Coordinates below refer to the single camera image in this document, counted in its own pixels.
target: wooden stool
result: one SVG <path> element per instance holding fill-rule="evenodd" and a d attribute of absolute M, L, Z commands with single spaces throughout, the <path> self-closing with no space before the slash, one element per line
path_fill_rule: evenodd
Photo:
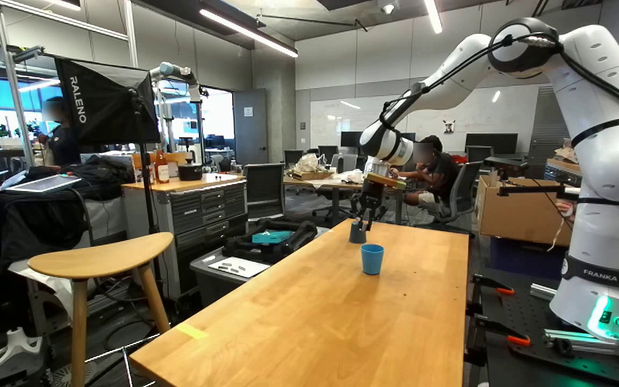
<path fill-rule="evenodd" d="M 157 328 L 169 328 L 150 260 L 167 245 L 171 231 L 146 235 L 109 245 L 52 252 L 31 257 L 31 266 L 39 273 L 67 276 L 72 283 L 72 339 L 70 339 L 70 385 L 82 387 L 86 379 L 86 321 L 88 321 L 88 280 L 135 270 L 141 281 L 143 296 L 150 304 Z"/>

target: blue cup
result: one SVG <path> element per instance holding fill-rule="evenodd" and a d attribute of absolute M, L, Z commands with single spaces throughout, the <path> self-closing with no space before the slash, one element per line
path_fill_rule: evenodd
<path fill-rule="evenodd" d="M 379 275 L 383 263 L 383 245 L 365 243 L 362 245 L 362 269 L 365 275 Z"/>

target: softbox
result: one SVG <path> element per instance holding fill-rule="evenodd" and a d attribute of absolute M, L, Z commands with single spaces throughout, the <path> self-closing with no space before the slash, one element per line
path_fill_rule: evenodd
<path fill-rule="evenodd" d="M 82 144 L 160 141 L 150 73 L 54 58 Z"/>

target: person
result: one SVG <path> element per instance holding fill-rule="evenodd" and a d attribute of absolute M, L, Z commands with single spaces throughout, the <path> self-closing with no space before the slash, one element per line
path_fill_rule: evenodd
<path fill-rule="evenodd" d="M 48 114 L 54 123 L 58 123 L 56 129 L 52 129 L 49 149 L 54 166 L 68 167 L 72 163 L 79 163 L 79 139 L 77 131 L 70 127 L 68 107 L 63 97 L 48 98 Z"/>
<path fill-rule="evenodd" d="M 438 209 L 440 202 L 449 199 L 459 167 L 451 155 L 442 153 L 442 144 L 437 135 L 424 137 L 416 141 L 416 149 L 416 170 L 391 170 L 391 175 L 406 179 L 408 185 L 415 186 L 402 195 L 402 202 L 422 209 Z"/>

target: stool seat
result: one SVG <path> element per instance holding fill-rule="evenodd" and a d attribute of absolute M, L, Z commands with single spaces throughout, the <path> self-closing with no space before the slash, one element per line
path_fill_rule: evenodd
<path fill-rule="evenodd" d="M 109 245 L 49 252 L 35 256 L 28 264 L 45 275 L 90 280 L 131 270 L 150 263 L 175 240 L 171 231 L 154 231 Z"/>

